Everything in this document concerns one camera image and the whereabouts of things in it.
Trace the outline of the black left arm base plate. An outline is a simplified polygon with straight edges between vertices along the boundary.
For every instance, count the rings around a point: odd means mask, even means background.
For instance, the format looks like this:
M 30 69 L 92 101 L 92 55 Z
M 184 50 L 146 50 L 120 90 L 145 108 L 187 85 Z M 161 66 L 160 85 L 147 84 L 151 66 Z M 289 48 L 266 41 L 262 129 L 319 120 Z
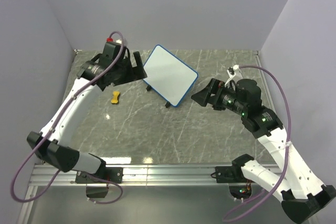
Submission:
M 122 167 L 105 167 L 102 172 L 88 175 L 84 172 L 78 172 L 76 175 L 76 184 L 95 184 L 102 183 L 101 179 L 108 180 L 117 184 L 122 183 L 123 168 Z

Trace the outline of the yellow black whiteboard eraser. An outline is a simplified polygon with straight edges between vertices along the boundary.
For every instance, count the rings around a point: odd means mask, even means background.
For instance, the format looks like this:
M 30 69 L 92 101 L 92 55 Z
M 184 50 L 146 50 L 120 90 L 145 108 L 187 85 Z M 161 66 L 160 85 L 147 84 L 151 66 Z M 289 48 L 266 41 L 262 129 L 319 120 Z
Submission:
M 119 99 L 120 99 L 120 91 L 113 91 L 112 93 L 112 99 L 111 99 L 111 104 L 119 104 Z

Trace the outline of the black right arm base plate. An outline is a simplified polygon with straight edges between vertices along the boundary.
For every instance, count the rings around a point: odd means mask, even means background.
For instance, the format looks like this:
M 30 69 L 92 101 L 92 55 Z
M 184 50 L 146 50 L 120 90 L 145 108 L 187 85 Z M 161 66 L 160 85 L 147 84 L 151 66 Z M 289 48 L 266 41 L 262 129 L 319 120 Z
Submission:
M 211 173 L 211 178 L 216 179 L 218 184 L 243 183 L 246 181 L 241 170 L 235 166 L 216 166 L 215 171 Z

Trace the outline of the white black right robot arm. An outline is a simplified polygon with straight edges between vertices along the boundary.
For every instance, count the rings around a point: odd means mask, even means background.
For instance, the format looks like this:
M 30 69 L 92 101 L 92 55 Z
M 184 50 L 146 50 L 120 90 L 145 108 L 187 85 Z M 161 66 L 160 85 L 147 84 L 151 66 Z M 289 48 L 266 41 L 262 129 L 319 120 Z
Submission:
M 275 112 L 262 104 L 261 89 L 251 79 L 224 82 L 211 79 L 201 91 L 191 96 L 200 106 L 230 110 L 241 117 L 244 127 L 264 146 L 284 175 L 283 179 L 244 154 L 232 162 L 232 178 L 246 179 L 280 201 L 285 214 L 294 223 L 303 223 L 335 199 L 335 187 L 326 185 L 308 167 Z

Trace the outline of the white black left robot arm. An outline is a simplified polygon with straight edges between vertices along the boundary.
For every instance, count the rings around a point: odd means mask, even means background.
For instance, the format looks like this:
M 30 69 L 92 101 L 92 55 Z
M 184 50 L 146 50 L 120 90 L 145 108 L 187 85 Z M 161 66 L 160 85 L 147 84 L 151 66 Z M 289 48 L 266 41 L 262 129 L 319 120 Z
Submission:
M 62 172 L 87 173 L 94 183 L 108 174 L 106 162 L 90 153 L 70 147 L 72 136 L 87 114 L 89 106 L 110 85 L 118 86 L 146 78 L 138 51 L 124 48 L 105 50 L 81 67 L 74 84 L 53 118 L 39 131 L 30 132 L 27 142 L 35 155 Z

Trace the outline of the blue framed whiteboard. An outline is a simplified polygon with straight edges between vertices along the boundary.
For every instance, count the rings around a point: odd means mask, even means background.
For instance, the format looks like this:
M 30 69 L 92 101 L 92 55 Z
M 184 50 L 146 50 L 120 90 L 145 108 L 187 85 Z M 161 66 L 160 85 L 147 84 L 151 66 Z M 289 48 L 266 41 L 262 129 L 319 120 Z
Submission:
M 178 107 L 198 73 L 170 51 L 156 45 L 144 63 L 143 81 L 173 107 Z

